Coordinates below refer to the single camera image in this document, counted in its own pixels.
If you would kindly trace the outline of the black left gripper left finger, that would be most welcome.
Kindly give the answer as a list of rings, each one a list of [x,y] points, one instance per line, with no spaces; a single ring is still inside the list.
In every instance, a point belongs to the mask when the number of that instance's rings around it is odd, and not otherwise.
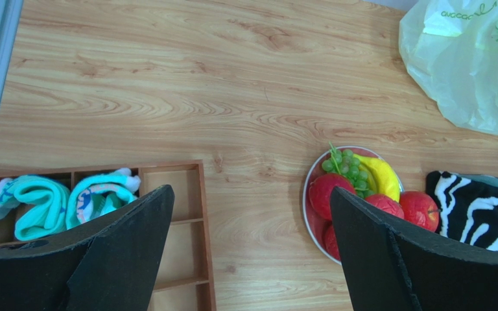
[[[0,248],[0,310],[146,310],[175,195],[163,185],[112,212]]]

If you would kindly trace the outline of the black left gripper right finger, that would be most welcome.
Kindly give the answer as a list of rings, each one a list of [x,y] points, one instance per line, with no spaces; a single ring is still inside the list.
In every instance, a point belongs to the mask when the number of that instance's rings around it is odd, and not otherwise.
[[[335,188],[333,227],[355,310],[498,310],[498,252],[442,237]]]

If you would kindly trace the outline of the red apple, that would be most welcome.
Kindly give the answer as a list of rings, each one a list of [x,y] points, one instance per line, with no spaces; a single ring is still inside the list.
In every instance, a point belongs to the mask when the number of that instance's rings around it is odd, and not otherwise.
[[[431,232],[438,229],[440,210],[426,193],[405,191],[400,195],[399,204],[406,221]]]

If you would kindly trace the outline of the yellow banana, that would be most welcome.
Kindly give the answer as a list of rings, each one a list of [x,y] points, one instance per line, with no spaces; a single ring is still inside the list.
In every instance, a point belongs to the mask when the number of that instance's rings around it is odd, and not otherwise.
[[[359,154],[354,155],[359,159],[360,167],[365,168],[373,181],[369,181],[375,193],[384,194],[395,202],[399,202],[401,185],[394,169],[383,159],[367,157]]]

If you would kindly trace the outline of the pale green plastic bag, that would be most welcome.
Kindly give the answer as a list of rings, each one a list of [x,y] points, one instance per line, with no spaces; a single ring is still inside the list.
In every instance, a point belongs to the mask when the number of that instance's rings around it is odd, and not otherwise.
[[[399,24],[408,74],[455,126],[498,135],[498,1],[419,1]]]

